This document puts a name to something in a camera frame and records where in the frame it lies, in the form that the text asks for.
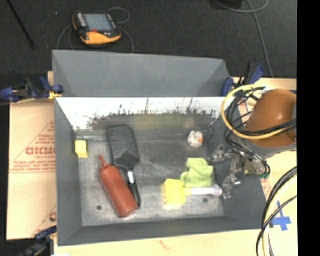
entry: red bottle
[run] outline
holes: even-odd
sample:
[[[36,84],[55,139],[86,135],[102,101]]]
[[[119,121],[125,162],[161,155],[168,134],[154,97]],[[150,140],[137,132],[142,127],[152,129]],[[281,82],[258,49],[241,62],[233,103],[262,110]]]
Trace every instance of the red bottle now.
[[[101,155],[98,156],[102,167],[100,168],[100,181],[108,194],[118,216],[125,218],[139,209],[139,206],[128,188],[119,169],[112,165],[106,164]]]

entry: green cloth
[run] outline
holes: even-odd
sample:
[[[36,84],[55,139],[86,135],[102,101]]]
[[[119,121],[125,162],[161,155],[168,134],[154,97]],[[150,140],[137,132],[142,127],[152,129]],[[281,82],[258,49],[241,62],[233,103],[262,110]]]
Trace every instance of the green cloth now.
[[[180,176],[184,187],[187,188],[208,188],[212,187],[213,166],[201,157],[188,158],[185,164],[185,172]]]

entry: clamp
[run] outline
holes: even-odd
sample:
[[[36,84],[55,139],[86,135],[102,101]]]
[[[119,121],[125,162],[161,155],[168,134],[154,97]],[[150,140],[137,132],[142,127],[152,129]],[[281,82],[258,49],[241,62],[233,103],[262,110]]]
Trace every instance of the clamp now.
[[[226,97],[229,92],[238,87],[244,85],[254,85],[264,73],[265,69],[262,67],[262,65],[258,63],[250,63],[244,79],[240,78],[238,83],[235,83],[233,78],[227,77],[222,86],[221,96]]]
[[[34,239],[37,242],[29,246],[23,252],[18,253],[16,256],[39,256],[49,247],[48,245],[50,245],[50,249],[53,250],[53,240],[50,236],[56,232],[57,226],[53,226],[36,234]]]
[[[35,85],[30,78],[24,79],[22,84],[0,90],[0,99],[6,103],[18,103],[33,99],[53,99],[63,94],[64,88],[60,84],[51,86],[44,76]]]

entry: yellow block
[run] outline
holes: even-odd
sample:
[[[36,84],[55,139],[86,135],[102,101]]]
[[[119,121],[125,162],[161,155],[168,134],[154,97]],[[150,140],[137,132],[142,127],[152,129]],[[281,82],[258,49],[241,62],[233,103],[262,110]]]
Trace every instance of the yellow block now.
[[[75,153],[79,158],[88,158],[87,142],[85,140],[75,141]]]

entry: cardboard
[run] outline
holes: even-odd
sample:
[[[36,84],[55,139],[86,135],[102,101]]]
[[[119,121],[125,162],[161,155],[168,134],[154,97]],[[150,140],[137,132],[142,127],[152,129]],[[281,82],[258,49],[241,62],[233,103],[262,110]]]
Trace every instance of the cardboard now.
[[[57,224],[53,102],[11,104],[7,240],[33,238]]]

